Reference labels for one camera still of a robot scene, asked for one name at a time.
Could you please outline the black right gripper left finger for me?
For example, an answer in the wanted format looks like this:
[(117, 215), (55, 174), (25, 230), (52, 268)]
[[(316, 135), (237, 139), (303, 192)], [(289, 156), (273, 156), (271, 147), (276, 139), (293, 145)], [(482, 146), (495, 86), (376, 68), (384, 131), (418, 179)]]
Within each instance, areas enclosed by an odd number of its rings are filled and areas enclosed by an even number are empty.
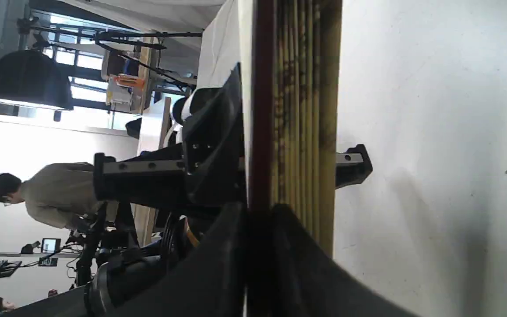
[(247, 212), (228, 203), (199, 246), (175, 269), (141, 279), (115, 317), (241, 317)]

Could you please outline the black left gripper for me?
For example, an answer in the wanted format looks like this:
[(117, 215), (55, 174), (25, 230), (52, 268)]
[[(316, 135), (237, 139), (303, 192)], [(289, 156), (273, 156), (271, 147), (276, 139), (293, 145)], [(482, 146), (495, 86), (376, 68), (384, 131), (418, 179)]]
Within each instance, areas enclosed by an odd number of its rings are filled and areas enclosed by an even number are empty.
[(93, 189), (100, 200), (151, 207), (215, 209), (244, 201), (255, 187), (246, 181), (241, 65), (219, 88), (197, 89), (197, 111), (183, 122), (173, 146), (118, 161), (97, 153)]

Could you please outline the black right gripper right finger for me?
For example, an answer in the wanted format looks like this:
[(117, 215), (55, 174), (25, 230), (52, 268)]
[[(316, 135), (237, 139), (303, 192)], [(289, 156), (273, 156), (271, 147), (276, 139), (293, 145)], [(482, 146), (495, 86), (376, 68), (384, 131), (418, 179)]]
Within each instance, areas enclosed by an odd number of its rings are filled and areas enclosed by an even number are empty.
[(288, 205), (272, 209), (276, 317), (411, 317), (333, 261)]

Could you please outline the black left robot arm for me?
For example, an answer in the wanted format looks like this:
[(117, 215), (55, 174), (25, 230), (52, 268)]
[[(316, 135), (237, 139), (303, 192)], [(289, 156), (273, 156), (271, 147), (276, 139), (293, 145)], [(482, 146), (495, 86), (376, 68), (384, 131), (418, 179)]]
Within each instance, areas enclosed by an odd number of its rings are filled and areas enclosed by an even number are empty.
[(183, 125), (183, 142), (139, 160), (97, 153), (97, 196), (111, 198), (139, 179), (147, 193), (133, 201), (160, 207), (171, 181), (174, 215), (203, 219), (206, 235), (179, 251), (174, 232), (160, 245), (131, 247), (91, 275), (104, 235), (100, 214), (77, 265), (79, 287), (12, 311), (13, 317), (372, 317), (392, 305), (341, 269), (285, 203), (248, 213), (250, 185), (243, 140), (241, 66), (221, 88), (206, 90), (203, 106)]

